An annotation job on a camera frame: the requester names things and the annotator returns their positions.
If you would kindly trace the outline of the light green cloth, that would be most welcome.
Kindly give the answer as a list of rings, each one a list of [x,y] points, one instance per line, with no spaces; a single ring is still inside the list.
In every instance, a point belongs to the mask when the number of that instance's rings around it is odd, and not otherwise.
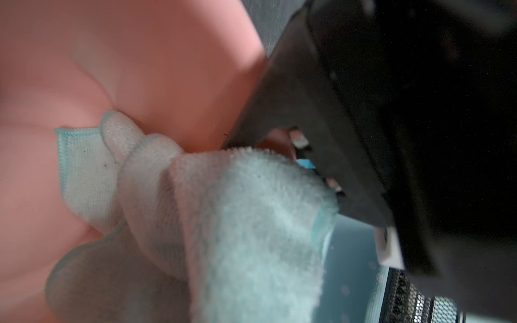
[[[269,150],[185,153],[110,111],[55,131],[61,196],[102,238],[45,286],[63,322],[310,322],[335,194]]]

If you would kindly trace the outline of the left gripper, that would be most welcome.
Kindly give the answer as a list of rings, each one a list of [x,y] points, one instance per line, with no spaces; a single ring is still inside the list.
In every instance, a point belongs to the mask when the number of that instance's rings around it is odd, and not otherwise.
[[[308,1],[226,148],[288,129],[417,289],[516,317],[516,2]]]

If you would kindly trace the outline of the pink bucket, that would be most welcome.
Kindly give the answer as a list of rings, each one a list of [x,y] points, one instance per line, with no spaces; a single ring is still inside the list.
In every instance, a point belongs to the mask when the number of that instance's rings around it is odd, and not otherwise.
[[[1,321],[54,322],[44,285],[98,233],[59,189],[55,129],[121,110],[221,146],[301,1],[1,2]]]

